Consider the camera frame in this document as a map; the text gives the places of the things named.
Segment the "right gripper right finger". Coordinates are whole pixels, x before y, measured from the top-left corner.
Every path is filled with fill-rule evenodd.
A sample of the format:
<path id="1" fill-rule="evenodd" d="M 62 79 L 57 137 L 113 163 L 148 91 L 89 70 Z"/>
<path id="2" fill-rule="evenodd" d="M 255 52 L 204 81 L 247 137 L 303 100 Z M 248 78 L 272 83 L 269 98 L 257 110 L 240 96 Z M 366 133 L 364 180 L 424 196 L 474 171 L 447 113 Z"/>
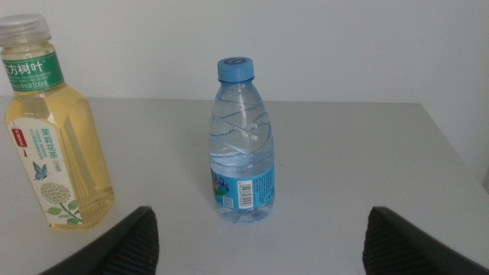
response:
<path id="1" fill-rule="evenodd" d="M 369 213 L 362 262 L 367 274 L 488 275 L 486 267 L 383 206 Z"/>

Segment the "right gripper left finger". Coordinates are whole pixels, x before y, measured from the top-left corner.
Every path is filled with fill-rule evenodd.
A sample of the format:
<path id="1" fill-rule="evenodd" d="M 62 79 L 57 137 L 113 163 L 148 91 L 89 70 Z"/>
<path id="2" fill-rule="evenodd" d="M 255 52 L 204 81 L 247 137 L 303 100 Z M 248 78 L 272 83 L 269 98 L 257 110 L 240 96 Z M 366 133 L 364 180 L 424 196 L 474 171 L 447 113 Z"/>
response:
<path id="1" fill-rule="evenodd" d="M 106 233 L 43 273 L 153 275 L 159 252 L 156 215 L 151 207 L 140 206 Z"/>

